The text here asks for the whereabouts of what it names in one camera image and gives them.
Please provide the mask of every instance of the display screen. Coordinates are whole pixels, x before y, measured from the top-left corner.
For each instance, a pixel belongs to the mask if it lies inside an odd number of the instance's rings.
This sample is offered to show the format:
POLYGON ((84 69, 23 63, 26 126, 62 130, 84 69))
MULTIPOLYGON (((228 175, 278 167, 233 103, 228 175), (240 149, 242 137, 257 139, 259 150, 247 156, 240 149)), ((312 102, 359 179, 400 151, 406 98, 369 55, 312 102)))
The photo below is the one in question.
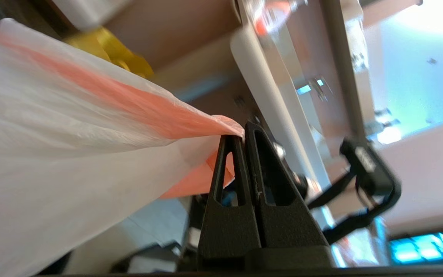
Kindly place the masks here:
POLYGON ((389 242, 395 265, 443 264, 443 233, 389 242))

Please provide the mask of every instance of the orange plastic bag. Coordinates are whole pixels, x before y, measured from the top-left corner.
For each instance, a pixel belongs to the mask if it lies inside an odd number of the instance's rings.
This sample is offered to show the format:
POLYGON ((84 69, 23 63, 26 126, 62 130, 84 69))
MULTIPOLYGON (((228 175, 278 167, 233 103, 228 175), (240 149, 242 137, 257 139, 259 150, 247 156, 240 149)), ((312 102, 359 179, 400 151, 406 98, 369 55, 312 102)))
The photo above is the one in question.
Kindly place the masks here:
POLYGON ((0 276, 32 275, 162 195, 209 191, 224 134, 243 128, 2 20, 0 276))

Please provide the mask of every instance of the yellow plastic bag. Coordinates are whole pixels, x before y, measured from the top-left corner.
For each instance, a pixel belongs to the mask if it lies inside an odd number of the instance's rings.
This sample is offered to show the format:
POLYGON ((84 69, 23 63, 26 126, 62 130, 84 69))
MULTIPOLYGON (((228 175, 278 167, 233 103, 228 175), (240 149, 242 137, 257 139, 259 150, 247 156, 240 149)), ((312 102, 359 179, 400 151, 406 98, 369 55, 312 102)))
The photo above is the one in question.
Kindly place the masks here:
POLYGON ((104 27, 73 35, 65 39, 65 42, 143 78, 153 75, 152 68, 143 57, 131 52, 104 27))

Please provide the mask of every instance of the floor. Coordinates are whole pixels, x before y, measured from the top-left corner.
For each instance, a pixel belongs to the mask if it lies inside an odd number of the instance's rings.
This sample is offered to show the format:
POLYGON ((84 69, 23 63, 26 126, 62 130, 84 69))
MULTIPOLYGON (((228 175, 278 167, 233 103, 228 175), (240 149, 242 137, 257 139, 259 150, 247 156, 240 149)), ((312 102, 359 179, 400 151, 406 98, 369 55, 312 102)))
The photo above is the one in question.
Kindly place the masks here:
POLYGON ((65 274, 102 274, 116 261, 155 242, 182 242, 190 198, 155 200, 77 247, 65 274))

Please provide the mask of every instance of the white plastic bag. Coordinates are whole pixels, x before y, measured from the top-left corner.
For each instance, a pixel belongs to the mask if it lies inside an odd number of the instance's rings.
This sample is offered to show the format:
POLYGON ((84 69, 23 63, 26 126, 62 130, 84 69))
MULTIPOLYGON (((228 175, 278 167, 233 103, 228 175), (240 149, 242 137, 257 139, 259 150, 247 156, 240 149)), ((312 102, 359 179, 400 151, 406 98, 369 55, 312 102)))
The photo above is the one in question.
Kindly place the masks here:
POLYGON ((174 186, 209 189, 243 135, 100 58, 0 22, 0 276, 35 274, 174 186))

